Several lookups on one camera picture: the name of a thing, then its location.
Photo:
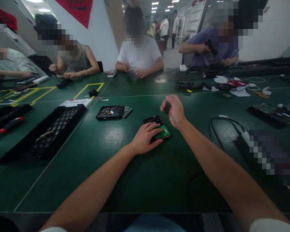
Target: black hair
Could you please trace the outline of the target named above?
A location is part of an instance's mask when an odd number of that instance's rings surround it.
[[[58,21],[52,14],[36,14],[34,29],[40,40],[62,40],[64,33],[58,28]]]
[[[139,6],[128,6],[124,15],[126,30],[129,35],[141,35],[144,29],[144,15]]]

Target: red scissors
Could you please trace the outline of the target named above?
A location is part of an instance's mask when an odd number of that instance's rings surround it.
[[[248,85],[246,82],[243,82],[243,81],[238,81],[238,80],[229,80],[227,81],[227,85],[228,86],[231,86],[231,87],[239,87],[239,86],[246,86]]]

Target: chair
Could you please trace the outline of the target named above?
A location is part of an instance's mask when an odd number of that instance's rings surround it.
[[[98,65],[99,65],[99,69],[100,69],[100,72],[104,72],[103,71],[103,64],[102,64],[102,61],[97,61]]]

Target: red flag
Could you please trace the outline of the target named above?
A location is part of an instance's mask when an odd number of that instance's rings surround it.
[[[6,24],[9,28],[17,31],[17,19],[0,9],[0,24]]]
[[[55,0],[88,29],[93,0]]]

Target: green workbench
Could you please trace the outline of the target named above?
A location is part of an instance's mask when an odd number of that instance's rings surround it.
[[[289,103],[289,84],[279,80],[269,81],[272,77],[265,76],[268,81],[258,86],[271,87],[272,95],[268,99],[253,92],[250,92],[250,97],[233,96],[228,99],[220,91],[197,90],[188,93],[175,89],[178,79],[203,82],[201,73],[165,69],[145,79],[130,73],[118,73],[110,79],[99,73],[76,80],[64,89],[55,88],[60,80],[52,78],[40,84],[35,92],[28,92],[29,95],[20,103],[32,104],[34,109],[24,115],[26,123],[8,134],[0,134],[0,158],[64,100],[83,99],[88,95],[88,90],[100,88],[99,96],[104,96],[108,101],[93,100],[87,106],[88,110],[79,125],[52,160],[0,165],[0,212],[54,212],[77,186],[133,139],[143,119],[158,114],[165,118],[159,106],[169,94],[178,94],[187,119],[207,137],[209,120],[218,115],[228,115],[249,130],[267,130],[290,152],[290,127],[275,129],[246,112],[249,106],[256,103]],[[205,82],[214,84],[213,80]],[[97,121],[95,117],[99,109],[106,105],[130,106],[133,112],[127,119]],[[201,167],[168,118],[165,118],[165,123],[173,136],[131,161],[103,212],[190,212],[187,184],[196,172],[201,171]],[[283,212],[290,212],[287,187],[255,167],[247,145],[230,123],[215,121],[214,124],[226,153],[252,175]],[[195,212],[230,212],[226,201],[204,174],[193,181],[191,195]]]

